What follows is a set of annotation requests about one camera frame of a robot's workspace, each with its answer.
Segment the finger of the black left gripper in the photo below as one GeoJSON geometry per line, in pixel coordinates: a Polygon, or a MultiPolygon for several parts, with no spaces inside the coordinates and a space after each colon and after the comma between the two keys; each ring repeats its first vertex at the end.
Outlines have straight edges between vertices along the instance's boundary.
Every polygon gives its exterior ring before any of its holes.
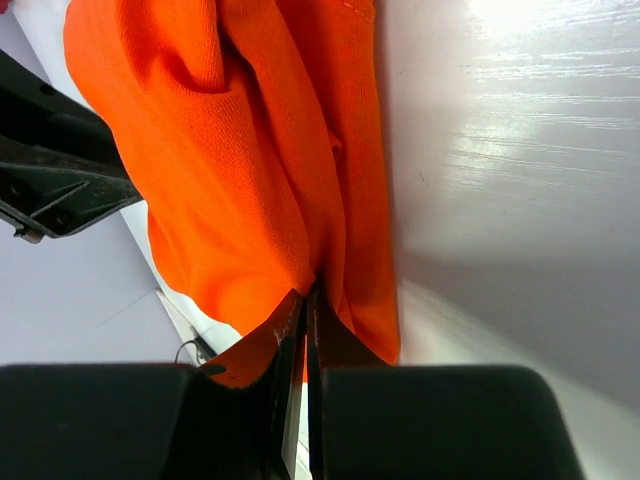
{"type": "Polygon", "coordinates": [[[1,139],[1,219],[17,238],[75,235],[141,200],[121,165],[1,139]]]}
{"type": "Polygon", "coordinates": [[[1,136],[123,171],[111,130],[94,112],[1,54],[1,136]]]}

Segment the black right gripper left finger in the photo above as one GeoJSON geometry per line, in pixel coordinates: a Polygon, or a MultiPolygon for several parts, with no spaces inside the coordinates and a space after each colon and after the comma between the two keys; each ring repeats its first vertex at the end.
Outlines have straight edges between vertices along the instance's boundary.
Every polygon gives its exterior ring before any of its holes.
{"type": "Polygon", "coordinates": [[[289,479],[304,333],[288,293],[209,363],[1,370],[5,479],[289,479]]]}

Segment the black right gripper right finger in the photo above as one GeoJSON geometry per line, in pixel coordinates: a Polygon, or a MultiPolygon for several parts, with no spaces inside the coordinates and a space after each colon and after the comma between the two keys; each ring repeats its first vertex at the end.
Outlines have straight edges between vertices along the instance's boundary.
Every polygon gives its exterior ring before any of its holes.
{"type": "Polygon", "coordinates": [[[316,479],[580,479],[556,397],[517,365],[394,367],[306,300],[316,479]]]}

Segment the orange t shirt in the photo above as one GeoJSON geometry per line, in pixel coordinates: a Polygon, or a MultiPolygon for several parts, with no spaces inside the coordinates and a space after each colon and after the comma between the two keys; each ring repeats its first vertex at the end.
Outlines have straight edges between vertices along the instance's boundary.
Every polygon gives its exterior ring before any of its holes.
{"type": "Polygon", "coordinates": [[[173,290],[247,335],[322,281],[394,363],[374,26],[370,1],[73,1],[63,38],[173,290]]]}

